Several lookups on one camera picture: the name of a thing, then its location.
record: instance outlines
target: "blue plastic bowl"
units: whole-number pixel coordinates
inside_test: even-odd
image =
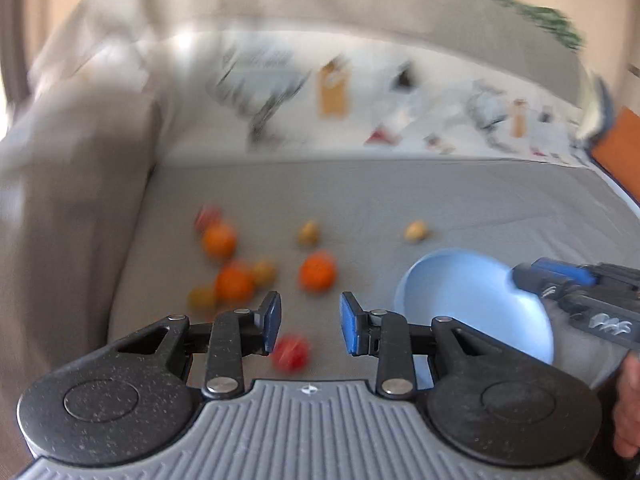
[[[517,289],[511,269],[463,250],[443,250],[418,260],[396,290],[394,309],[409,323],[430,325],[451,316],[545,363],[554,358],[551,323],[540,300]],[[426,357],[415,356],[421,388],[433,386]]]

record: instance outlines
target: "metal screw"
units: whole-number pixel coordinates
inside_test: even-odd
[[[406,379],[387,379],[382,383],[382,390],[389,395],[405,395],[414,390],[414,386]]]
[[[376,308],[374,310],[371,310],[369,314],[371,316],[369,318],[369,322],[373,326],[382,326],[382,316],[386,314],[386,310],[382,310],[381,308]]]
[[[238,387],[238,381],[231,377],[214,377],[207,381],[207,390],[212,394],[228,394]]]

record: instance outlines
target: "orange object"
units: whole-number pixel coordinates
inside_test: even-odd
[[[521,139],[527,133],[527,102],[516,99],[513,102],[513,127],[511,137]]]
[[[229,224],[211,225],[202,234],[202,247],[211,258],[220,260],[231,258],[236,252],[237,244],[238,233]]]
[[[348,84],[351,77],[345,62],[338,56],[320,69],[318,86],[320,115],[344,118],[349,113]]]
[[[309,256],[300,267],[300,286],[309,292],[325,292],[335,283],[338,270],[335,259],[326,251]]]
[[[216,292],[222,301],[249,301],[255,294],[251,270],[239,262],[226,264],[216,278]]]
[[[628,108],[622,108],[615,126],[609,130],[591,155],[625,188],[633,198],[640,200],[640,117]]]

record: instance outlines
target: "orange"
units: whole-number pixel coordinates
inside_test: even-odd
[[[202,234],[202,247],[211,257],[228,260],[236,252],[238,233],[229,224],[214,224],[207,227]]]
[[[309,292],[325,292],[334,284],[338,274],[335,259],[326,251],[309,256],[300,267],[300,286]]]
[[[247,267],[239,262],[226,264],[216,278],[216,292],[222,301],[251,300],[255,293],[254,277]]]

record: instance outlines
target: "small potato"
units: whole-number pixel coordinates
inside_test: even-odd
[[[429,226],[422,220],[411,222],[404,230],[404,239],[411,243],[417,244],[429,236]]]
[[[315,247],[320,241],[320,226],[318,222],[310,220],[298,232],[298,243],[302,247]]]
[[[278,277],[278,269],[271,260],[259,260],[251,270],[255,285],[259,288],[270,288]]]
[[[194,312],[213,312],[218,305],[218,295],[213,286],[199,286],[189,293],[187,302]]]

